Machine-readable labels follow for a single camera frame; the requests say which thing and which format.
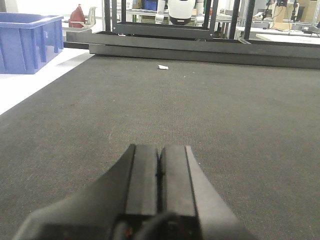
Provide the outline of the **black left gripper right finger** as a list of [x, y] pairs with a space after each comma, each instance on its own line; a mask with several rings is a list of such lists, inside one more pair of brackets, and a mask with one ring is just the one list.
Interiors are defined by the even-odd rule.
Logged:
[[196, 240], [255, 239], [212, 186], [190, 146], [166, 146], [160, 159], [162, 208], [179, 215]]

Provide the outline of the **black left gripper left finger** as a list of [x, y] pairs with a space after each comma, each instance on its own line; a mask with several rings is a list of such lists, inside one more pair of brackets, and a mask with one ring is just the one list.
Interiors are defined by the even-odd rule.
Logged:
[[118, 220], [156, 215], [157, 163], [155, 146], [131, 144], [96, 181], [30, 213], [14, 239], [108, 240]]

